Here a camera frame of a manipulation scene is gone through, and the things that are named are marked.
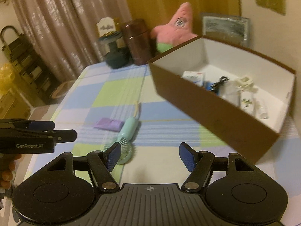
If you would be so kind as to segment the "person's left hand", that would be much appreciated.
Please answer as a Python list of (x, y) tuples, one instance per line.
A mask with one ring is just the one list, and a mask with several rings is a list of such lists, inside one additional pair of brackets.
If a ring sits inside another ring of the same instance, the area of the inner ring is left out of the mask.
[(1, 188), (9, 189), (11, 187), (16, 160), (21, 157), (21, 154), (1, 154)]

